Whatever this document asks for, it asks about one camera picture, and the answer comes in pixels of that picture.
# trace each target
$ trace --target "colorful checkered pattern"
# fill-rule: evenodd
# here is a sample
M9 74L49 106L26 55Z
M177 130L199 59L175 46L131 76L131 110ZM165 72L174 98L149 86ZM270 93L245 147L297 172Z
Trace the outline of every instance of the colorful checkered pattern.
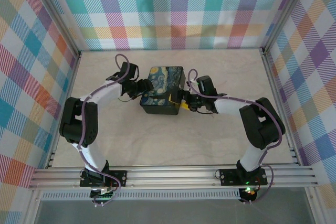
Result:
M59 0L90 50L261 46L276 0Z
M0 0L0 223L18 223L42 168L75 56L41 0Z
M336 223L336 0L299 0L270 60L303 162Z
M266 45L267 40L269 39L269 36L271 35L271 33L273 32L274 26L277 24L277 22L279 21L282 11L284 9L284 7L287 5L289 0L282 0L281 4L279 5L279 8L273 18L273 21L271 23L271 25L269 26L266 36L264 37L264 40L262 41L261 46L264 47Z

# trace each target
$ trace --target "black mounting bracket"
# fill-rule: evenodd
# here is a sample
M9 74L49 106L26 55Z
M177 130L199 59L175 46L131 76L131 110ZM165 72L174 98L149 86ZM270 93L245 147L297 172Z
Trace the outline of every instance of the black mounting bracket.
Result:
M221 186L261 186L267 185L267 177L264 169L259 169L253 177L242 181L237 169L219 169Z
M127 181L127 171L126 170L109 170L107 172L104 172L106 174L109 174L115 178L117 178L120 181L120 184L122 187L126 186ZM100 182L95 179L90 178L87 172L82 172L82 178L79 183L80 187L117 187L118 183L109 177L104 177L105 181Z

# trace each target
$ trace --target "black box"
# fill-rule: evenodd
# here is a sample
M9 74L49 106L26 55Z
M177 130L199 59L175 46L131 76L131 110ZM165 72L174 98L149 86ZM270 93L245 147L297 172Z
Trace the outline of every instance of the black box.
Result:
M180 104L169 101L172 92L184 88L183 67L153 67L148 79L154 90L142 94L140 106L148 114L177 115Z

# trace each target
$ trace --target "metal mounting plate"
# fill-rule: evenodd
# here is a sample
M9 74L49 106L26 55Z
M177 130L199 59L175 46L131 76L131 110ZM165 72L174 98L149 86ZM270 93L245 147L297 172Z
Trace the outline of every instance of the metal mounting plate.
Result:
M127 170L127 184L124 189L219 189L224 186L215 178L218 169L235 169L236 165L213 166L139 166L110 167L110 170ZM296 164L272 164L273 187L316 186L317 180L310 166ZM88 189L80 187L79 172L83 167L60 167L37 169L30 184L30 190ZM268 181L271 171L265 168Z
M117 178L120 181L122 187L126 186L127 171L126 170L109 170L108 174ZM90 179L81 179L79 183L80 187L99 187L95 183L91 182ZM112 179L112 187L117 187L118 183Z
M219 177L221 178L220 184L222 186L258 186L260 180L260 185L267 185L267 177L264 169L259 169L258 174L247 181L244 185L240 180L237 169L219 169Z

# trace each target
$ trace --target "yellow tag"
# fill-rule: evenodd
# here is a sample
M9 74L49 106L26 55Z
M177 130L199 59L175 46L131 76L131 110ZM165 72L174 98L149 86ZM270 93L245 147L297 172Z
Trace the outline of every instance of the yellow tag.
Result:
M176 102L173 102L171 99L172 99L172 94L169 95L168 101L170 101L170 102L172 102L172 103L174 103L174 104L178 104L178 103L176 103Z
M181 103L181 108L184 108L186 110L189 110L188 104L186 104L185 102Z

